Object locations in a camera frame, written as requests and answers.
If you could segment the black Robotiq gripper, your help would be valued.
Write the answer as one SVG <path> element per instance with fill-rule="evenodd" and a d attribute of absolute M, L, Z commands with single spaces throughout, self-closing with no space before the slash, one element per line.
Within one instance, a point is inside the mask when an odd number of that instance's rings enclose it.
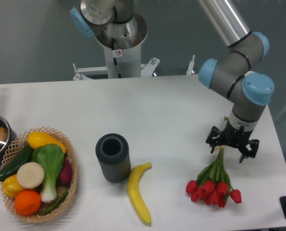
<path fill-rule="evenodd" d="M 249 140 L 252 130 L 246 130 L 241 126 L 234 128 L 229 121 L 226 122 L 224 130 L 219 130 L 213 126 L 207 135 L 206 143 L 210 146 L 212 154 L 217 146 L 227 145 L 233 148 L 238 148 L 241 153 L 239 163 L 244 159 L 255 158 L 260 141 L 257 139 Z"/>

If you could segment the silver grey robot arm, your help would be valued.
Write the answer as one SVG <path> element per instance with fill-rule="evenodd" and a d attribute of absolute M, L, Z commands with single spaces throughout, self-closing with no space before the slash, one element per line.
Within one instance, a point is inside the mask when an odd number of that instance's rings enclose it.
<path fill-rule="evenodd" d="M 206 142 L 211 148 L 223 144 L 234 147 L 242 159 L 253 158 L 259 141 L 250 135 L 262 107 L 255 98 L 258 89 L 247 81 L 255 76 L 251 68 L 264 57 L 269 42 L 250 30 L 231 1 L 202 0 L 200 5 L 230 53 L 222 61 L 205 61 L 198 79 L 234 104 L 224 130 L 212 128 Z M 70 17 L 82 34 L 102 45 L 109 78 L 143 76 L 141 45 L 147 37 L 147 24 L 134 12 L 133 1 L 83 0 L 70 11 Z"/>

